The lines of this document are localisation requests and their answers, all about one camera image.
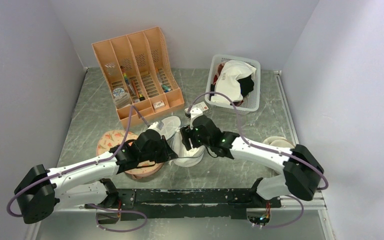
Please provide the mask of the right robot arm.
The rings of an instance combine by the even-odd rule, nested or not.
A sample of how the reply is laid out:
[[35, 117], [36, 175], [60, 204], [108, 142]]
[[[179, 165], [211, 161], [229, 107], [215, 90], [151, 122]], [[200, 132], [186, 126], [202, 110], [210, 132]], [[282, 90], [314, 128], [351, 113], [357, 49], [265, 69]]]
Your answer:
[[205, 115], [180, 128], [180, 134], [187, 150], [206, 147], [217, 157], [247, 160], [274, 170], [276, 176], [257, 180], [256, 190], [250, 193], [255, 207], [286, 195], [312, 201], [319, 189], [324, 169], [304, 145], [287, 148], [255, 142], [236, 132], [221, 131]]

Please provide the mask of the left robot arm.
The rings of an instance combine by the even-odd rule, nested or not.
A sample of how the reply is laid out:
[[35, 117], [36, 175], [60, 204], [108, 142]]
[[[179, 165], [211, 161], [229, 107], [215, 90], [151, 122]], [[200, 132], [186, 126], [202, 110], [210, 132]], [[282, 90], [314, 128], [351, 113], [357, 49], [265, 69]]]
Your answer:
[[46, 169], [33, 166], [14, 190], [20, 213], [7, 211], [34, 224], [65, 206], [94, 204], [114, 207], [119, 194], [111, 183], [117, 174], [139, 168], [144, 162], [161, 164], [178, 158], [165, 136], [148, 129], [136, 139], [122, 142], [110, 150], [88, 160], [65, 167]]

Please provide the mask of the white mesh laundry bag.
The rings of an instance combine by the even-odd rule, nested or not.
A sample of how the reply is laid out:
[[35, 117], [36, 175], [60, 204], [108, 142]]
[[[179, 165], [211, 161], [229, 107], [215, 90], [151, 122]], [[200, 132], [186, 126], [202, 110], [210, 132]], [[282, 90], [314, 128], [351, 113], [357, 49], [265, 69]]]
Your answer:
[[186, 150], [181, 142], [180, 128], [183, 126], [181, 119], [178, 116], [169, 116], [160, 121], [165, 124], [165, 135], [163, 136], [171, 143], [170, 147], [173, 151], [178, 154], [178, 158], [172, 160], [172, 162], [183, 168], [197, 165], [203, 158], [204, 147]]

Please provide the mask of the white bra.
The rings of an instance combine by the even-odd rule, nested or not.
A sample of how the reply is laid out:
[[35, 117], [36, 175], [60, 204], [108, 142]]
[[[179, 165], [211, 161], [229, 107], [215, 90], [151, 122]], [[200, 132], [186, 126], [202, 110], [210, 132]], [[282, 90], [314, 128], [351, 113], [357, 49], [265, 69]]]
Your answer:
[[218, 104], [241, 104], [255, 88], [257, 68], [240, 60], [219, 64], [209, 100]]

